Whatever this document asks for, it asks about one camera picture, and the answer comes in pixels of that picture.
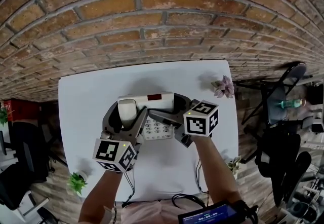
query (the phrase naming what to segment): white table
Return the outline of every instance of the white table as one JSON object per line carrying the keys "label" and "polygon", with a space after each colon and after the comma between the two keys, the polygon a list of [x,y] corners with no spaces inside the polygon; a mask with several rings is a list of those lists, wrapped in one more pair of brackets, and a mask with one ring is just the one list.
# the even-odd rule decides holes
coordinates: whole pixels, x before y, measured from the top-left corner
{"label": "white table", "polygon": [[[104,172],[92,160],[95,139],[101,135],[102,119],[107,110],[122,95],[168,91],[218,104],[219,124],[213,131],[212,140],[223,158],[237,157],[235,99],[216,98],[211,85],[223,75],[231,78],[227,61],[205,60],[134,65],[62,77],[59,114],[67,164],[71,173],[82,170],[89,175],[82,196],[89,194]],[[175,139],[145,142],[133,170],[136,192],[132,201],[199,193],[195,179],[197,163],[194,144],[186,148]],[[206,191],[203,173],[200,179],[201,188]],[[116,201],[125,201],[131,192],[123,177]]]}

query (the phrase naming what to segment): plastic bottle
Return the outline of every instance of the plastic bottle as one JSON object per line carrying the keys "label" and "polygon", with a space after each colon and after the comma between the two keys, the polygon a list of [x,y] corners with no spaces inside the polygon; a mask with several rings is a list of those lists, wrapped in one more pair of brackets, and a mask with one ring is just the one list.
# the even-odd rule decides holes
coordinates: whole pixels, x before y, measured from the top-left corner
{"label": "plastic bottle", "polygon": [[301,106],[305,106],[305,99],[296,99],[296,100],[286,100],[280,103],[282,108],[298,108]]}

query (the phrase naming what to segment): red box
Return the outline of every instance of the red box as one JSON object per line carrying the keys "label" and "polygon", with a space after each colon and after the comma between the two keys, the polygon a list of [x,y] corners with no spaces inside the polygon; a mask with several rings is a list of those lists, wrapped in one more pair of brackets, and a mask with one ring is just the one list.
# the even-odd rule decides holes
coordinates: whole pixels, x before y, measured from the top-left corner
{"label": "red box", "polygon": [[8,121],[38,120],[38,102],[11,99],[5,100],[4,105],[8,113]]}

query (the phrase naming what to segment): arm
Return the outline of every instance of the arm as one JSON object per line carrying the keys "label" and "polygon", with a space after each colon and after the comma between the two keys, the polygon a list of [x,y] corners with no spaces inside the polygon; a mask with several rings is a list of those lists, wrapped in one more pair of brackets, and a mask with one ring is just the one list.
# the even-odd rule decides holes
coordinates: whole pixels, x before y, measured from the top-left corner
{"label": "arm", "polygon": [[241,200],[236,180],[211,138],[192,136],[198,151],[209,194],[214,203]]}
{"label": "arm", "polygon": [[122,176],[120,173],[105,171],[84,201],[78,222],[100,223],[105,212],[103,206],[113,208]]}

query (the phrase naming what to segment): phone screen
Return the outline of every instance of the phone screen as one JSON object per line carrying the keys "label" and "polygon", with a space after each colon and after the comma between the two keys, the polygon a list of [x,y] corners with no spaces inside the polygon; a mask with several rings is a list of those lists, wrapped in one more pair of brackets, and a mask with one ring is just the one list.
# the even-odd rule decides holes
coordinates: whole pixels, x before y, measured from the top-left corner
{"label": "phone screen", "polygon": [[184,224],[204,224],[204,223],[217,223],[221,220],[225,220],[236,214],[236,211],[229,205],[222,205],[214,209],[206,209],[201,213],[193,216],[184,217],[182,219]]}

